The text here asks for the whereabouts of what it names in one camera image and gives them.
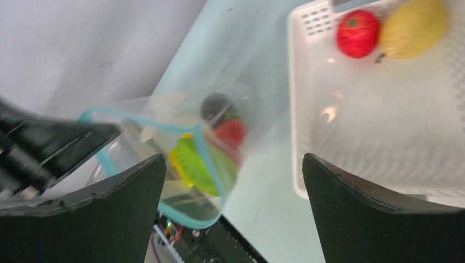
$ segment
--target clear plastic bag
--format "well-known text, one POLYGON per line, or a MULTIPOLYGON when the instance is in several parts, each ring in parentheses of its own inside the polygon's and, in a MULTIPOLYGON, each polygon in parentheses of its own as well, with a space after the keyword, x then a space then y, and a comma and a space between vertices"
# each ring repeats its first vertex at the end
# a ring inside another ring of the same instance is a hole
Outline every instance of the clear plastic bag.
POLYGON ((167 174, 158 209, 192 228, 215 223, 234 189, 253 120, 248 86, 241 83, 168 93, 92 108, 81 120, 119 123, 122 134, 97 153, 92 182, 161 153, 167 174))

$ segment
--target dark purple fruit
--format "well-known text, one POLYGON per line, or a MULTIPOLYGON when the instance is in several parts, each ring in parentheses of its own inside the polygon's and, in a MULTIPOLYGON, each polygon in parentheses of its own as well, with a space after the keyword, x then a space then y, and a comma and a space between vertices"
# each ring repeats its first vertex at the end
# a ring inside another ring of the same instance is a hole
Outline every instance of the dark purple fruit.
POLYGON ((229 120, 239 118, 233 101, 222 93, 212 93, 206 97, 200 111, 202 118, 210 122, 213 129, 229 120))

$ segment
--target light blue table surface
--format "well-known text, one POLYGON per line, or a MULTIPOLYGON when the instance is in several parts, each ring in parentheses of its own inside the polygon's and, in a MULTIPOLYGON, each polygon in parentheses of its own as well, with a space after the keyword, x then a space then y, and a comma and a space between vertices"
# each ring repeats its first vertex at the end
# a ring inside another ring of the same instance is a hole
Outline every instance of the light blue table surface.
POLYGON ((287 17, 306 3, 208 1, 154 93, 236 81, 252 87, 258 122, 225 216, 270 263, 324 262, 310 203, 295 194, 291 175, 287 17))

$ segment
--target tomato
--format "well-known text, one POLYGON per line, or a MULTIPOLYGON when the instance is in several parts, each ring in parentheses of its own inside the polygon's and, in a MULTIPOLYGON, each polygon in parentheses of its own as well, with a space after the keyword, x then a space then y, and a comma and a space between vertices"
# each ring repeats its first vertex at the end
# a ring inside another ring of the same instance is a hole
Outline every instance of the tomato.
POLYGON ((215 135, 218 139, 239 147, 247 135, 247 125, 241 119, 232 119, 218 126, 215 135))
POLYGON ((378 44, 381 23, 371 12, 356 10, 341 20, 337 29, 338 48, 351 58, 368 56, 378 44))

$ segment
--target light blue trim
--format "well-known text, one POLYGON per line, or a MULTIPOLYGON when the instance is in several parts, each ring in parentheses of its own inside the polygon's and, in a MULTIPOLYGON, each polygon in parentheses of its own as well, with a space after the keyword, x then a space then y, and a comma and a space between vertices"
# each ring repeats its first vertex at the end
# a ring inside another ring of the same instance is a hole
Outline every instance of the light blue trim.
MULTIPOLYGON (((173 207, 169 206, 163 201, 160 201, 160 203, 158 204, 158 209, 159 211, 164 213, 166 217, 189 228, 207 228, 207 227, 212 226, 218 221, 218 219, 221 217, 221 214, 223 213, 224 204, 226 202, 226 193, 225 193, 223 184, 221 182, 221 179, 210 157, 210 154, 208 153, 208 147, 207 147, 205 138, 203 136, 201 125, 197 125, 193 128, 187 128, 187 127, 181 127, 177 125, 157 123, 157 122, 153 122, 151 120, 145 119, 145 118, 141 118, 136 115, 132 115, 130 113, 114 110, 111 108, 104 108, 104 107, 95 107, 95 108, 91 108, 91 109, 84 111, 81 114, 79 120, 81 122, 92 122, 93 121, 92 113, 96 113, 96 112, 105 113, 107 115, 117 116, 121 118, 132 119, 136 121, 137 123, 163 129, 170 133, 183 134, 183 133, 193 132, 196 148, 198 152, 200 153, 200 156, 204 160, 205 165, 207 166, 209 174, 212 177, 213 183, 215 184, 216 188, 218 189, 220 193, 220 199, 221 199, 220 212, 213 219, 210 219, 208 221, 201 221, 201 220, 197 220, 197 219, 187 216, 186 214, 174 209, 173 207)), ((101 164, 101 166, 104 168, 108 177, 111 177, 121 172, 121 171, 118 171, 118 169, 116 169, 115 166, 113 165, 113 161, 108 157, 106 153, 106 149, 100 150, 95 156, 99 160, 99 163, 101 164)))

